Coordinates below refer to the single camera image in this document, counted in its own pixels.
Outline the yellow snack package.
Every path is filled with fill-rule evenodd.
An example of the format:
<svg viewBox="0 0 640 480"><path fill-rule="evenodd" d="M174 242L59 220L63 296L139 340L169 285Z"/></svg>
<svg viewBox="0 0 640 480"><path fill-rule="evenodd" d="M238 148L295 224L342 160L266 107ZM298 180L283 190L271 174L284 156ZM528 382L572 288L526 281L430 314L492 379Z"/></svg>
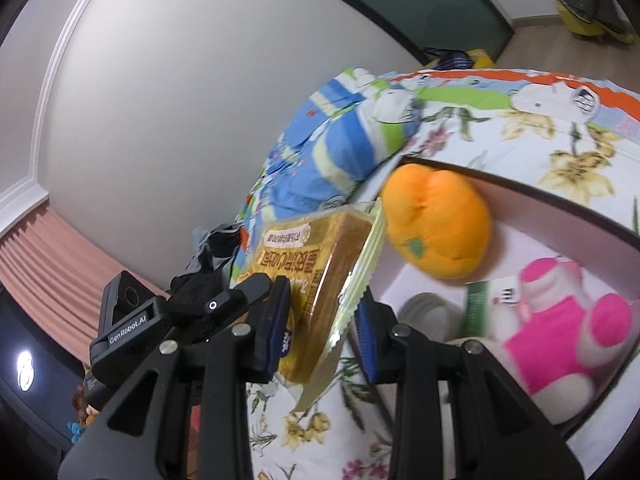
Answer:
<svg viewBox="0 0 640 480"><path fill-rule="evenodd" d="M254 273L290 282L277 378L298 412L329 387L349 323L378 265L385 230L382 200L347 204L270 221L236 258L233 285Z"/></svg>

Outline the orange pumpkin plush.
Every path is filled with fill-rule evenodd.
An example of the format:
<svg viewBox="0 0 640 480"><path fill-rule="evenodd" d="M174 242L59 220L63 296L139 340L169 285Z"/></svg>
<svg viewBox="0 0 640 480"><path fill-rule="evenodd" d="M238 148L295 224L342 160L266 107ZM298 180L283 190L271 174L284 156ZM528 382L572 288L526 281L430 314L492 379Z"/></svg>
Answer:
<svg viewBox="0 0 640 480"><path fill-rule="evenodd" d="M408 263L439 280L461 280L480 267L492 217L466 177L405 164L390 174L380 197L387 237Z"/></svg>

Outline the black clothing pile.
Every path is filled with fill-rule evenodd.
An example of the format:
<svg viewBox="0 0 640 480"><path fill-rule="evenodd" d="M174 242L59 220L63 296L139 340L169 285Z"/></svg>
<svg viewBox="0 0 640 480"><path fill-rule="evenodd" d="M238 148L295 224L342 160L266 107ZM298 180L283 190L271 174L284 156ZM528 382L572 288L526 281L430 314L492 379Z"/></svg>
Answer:
<svg viewBox="0 0 640 480"><path fill-rule="evenodd" d="M175 304L208 304L229 287L231 265L241 245L241 225L223 223L215 229L193 231L194 255L169 285Z"/></svg>

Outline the pink curtain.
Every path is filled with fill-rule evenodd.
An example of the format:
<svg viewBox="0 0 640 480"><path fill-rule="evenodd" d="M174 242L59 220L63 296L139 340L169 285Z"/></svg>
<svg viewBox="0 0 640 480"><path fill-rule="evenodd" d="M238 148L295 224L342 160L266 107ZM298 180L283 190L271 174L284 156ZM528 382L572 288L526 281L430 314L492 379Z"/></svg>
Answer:
<svg viewBox="0 0 640 480"><path fill-rule="evenodd" d="M126 269L44 203L1 237L1 284L64 350L89 362L104 287Z"/></svg>

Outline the white pink kitty plush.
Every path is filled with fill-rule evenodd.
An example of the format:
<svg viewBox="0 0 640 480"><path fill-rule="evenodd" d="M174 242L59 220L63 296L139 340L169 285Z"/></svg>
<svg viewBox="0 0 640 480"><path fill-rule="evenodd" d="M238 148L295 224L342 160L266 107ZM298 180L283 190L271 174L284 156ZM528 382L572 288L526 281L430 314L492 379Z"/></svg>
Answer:
<svg viewBox="0 0 640 480"><path fill-rule="evenodd" d="M518 275L467 284L459 338L480 340L559 425L594 401L636 333L623 296L593 299L577 263L539 258Z"/></svg>

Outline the black storage box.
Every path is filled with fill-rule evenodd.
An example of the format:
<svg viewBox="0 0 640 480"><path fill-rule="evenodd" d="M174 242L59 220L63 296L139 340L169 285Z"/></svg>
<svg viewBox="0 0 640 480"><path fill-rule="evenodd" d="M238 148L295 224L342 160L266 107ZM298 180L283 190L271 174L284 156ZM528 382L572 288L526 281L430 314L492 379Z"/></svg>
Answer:
<svg viewBox="0 0 640 480"><path fill-rule="evenodd" d="M639 237L608 217L527 184L430 160L427 167L469 178L487 200L494 235L471 281L514 276L542 257L564 257L584 270L590 296L618 292L639 303ZM601 376L590 408L562 426L589 479L619 479L639 460L639 333Z"/></svg>

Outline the blue striped quilt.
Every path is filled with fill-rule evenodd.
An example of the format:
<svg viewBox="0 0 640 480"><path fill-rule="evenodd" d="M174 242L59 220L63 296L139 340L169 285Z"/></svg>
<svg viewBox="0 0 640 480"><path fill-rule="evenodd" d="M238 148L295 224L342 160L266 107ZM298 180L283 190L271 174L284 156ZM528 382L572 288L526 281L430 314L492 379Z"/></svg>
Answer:
<svg viewBox="0 0 640 480"><path fill-rule="evenodd" d="M315 91L278 137L238 215L232 283L250 265L264 224L342 206L416 134L421 116L416 92L363 68Z"/></svg>

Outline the striped cartoon bed sheet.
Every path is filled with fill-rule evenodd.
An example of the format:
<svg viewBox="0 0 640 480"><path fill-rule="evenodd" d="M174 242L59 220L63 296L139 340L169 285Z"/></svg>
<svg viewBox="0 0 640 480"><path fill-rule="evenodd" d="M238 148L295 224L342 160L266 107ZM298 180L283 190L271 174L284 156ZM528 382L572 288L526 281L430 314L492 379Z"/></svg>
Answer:
<svg viewBox="0 0 640 480"><path fill-rule="evenodd" d="M539 70L418 70L391 79L430 102L516 110L639 140L639 95L608 80Z"/></svg>

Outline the blue checked bag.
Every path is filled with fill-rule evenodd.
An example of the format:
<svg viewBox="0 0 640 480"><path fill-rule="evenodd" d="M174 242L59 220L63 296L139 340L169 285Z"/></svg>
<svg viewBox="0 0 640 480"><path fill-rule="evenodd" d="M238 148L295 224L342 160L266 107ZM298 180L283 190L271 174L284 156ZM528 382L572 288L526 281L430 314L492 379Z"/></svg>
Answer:
<svg viewBox="0 0 640 480"><path fill-rule="evenodd" d="M475 64L474 60L461 50L424 48L427 57L426 68L431 70L468 70Z"/></svg>

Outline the green glass door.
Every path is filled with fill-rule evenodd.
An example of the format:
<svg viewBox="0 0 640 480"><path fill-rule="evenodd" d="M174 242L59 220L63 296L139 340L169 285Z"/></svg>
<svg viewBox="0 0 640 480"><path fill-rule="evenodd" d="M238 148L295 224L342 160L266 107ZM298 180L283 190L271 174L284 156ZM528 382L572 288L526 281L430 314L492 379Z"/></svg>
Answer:
<svg viewBox="0 0 640 480"><path fill-rule="evenodd" d="M514 30L491 0L341 0L420 62L445 50L484 50L498 58Z"/></svg>

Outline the black yellow dustpan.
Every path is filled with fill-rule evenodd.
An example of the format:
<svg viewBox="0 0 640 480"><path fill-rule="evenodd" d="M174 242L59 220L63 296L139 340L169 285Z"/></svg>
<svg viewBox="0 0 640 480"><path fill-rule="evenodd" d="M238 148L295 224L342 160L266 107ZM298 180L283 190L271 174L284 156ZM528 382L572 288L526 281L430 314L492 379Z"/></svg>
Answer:
<svg viewBox="0 0 640 480"><path fill-rule="evenodd" d="M614 0L555 0L555 9L565 28L576 36L609 36L620 44L634 43L634 33L618 14Z"/></svg>

